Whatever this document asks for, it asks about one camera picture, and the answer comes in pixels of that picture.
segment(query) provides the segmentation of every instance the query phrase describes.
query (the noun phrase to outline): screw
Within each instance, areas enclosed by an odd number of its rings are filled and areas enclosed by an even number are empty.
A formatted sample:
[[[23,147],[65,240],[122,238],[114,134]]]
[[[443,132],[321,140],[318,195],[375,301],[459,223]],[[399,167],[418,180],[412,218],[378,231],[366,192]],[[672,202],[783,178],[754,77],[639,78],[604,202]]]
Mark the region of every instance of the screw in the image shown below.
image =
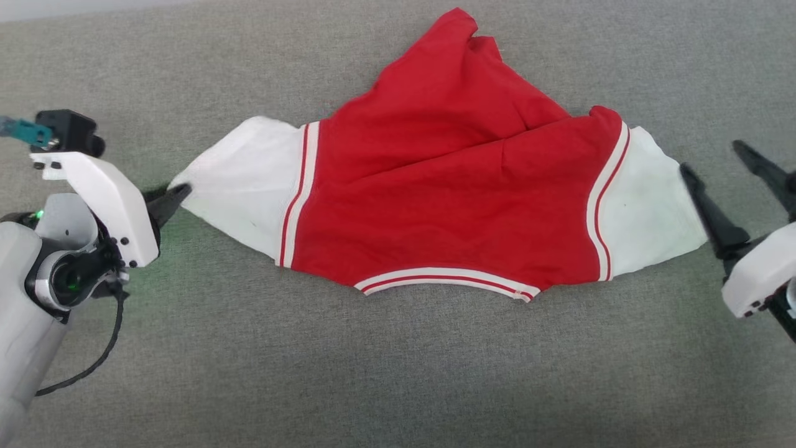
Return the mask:
[[[60,140],[57,137],[53,137],[53,139],[50,140],[47,143],[47,146],[44,148],[44,150],[45,151],[49,151],[49,150],[55,148],[56,146],[58,146],[59,144],[60,144]]]

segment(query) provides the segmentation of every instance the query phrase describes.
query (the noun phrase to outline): red and white stripe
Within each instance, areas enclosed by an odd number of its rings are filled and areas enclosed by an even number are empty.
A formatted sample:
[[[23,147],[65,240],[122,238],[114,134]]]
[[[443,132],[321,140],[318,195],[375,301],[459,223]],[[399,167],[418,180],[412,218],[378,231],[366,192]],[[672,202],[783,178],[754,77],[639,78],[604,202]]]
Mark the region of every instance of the red and white stripe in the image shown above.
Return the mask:
[[[594,243],[595,249],[597,249],[597,258],[599,259],[598,281],[606,281],[613,278],[611,273],[611,251],[599,232],[599,207],[611,181],[616,176],[617,171],[619,171],[619,167],[622,166],[622,161],[625,159],[629,145],[630,130],[625,123],[622,123],[622,130],[619,133],[616,146],[611,152],[611,156],[608,157],[603,170],[597,176],[586,205],[586,226],[589,238],[591,238],[591,242]]]
[[[293,252],[296,243],[296,229],[299,216],[307,199],[310,197],[312,183],[315,179],[315,162],[318,158],[318,122],[302,126],[304,145],[302,149],[301,176],[298,179],[296,193],[287,206],[285,220],[282,224],[282,245],[276,264],[290,268],[293,265]]]
[[[383,273],[360,281],[354,288],[360,289],[365,295],[369,295],[393,286],[417,285],[420,283],[473,286],[505,294],[526,302],[531,301],[540,292],[538,288],[531,285],[525,285],[490,273],[452,268],[415,268]]]

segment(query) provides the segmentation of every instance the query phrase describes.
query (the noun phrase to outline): clothing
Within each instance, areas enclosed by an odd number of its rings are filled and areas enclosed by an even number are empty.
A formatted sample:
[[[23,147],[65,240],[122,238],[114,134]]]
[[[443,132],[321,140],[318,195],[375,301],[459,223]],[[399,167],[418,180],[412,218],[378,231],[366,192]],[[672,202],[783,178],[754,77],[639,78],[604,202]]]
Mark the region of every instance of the clothing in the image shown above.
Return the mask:
[[[183,206],[277,265],[373,293],[412,283],[530,300],[706,241],[642,128],[571,117],[444,14],[365,95],[300,128],[254,117],[173,182]]]

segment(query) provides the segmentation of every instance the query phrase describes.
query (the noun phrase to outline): gray fabric surface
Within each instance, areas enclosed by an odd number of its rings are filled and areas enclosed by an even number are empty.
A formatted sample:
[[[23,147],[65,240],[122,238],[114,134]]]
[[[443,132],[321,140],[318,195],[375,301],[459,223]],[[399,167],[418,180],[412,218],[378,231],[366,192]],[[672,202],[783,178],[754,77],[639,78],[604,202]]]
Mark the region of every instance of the gray fabric surface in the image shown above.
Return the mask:
[[[785,214],[730,152],[796,168],[796,4],[687,0],[201,3],[0,26],[0,113],[73,108],[142,188],[241,120],[303,124],[364,92],[453,6],[572,113],[604,104],[689,161],[753,234]],[[65,186],[0,142],[4,211]],[[793,446],[796,349],[737,321],[707,247],[529,305],[420,285],[365,298],[180,212],[133,273],[97,373],[36,399],[13,444],[44,446]],[[84,309],[46,383],[107,343]]]

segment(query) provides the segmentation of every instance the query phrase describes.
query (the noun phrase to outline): teal connector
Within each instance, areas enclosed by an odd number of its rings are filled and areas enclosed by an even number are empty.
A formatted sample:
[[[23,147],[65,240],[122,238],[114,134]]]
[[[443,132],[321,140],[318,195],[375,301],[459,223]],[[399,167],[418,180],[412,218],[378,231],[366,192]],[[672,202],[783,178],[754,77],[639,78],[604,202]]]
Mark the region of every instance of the teal connector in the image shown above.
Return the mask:
[[[53,139],[53,130],[29,121],[0,116],[0,137],[11,137],[35,147],[47,147]]]

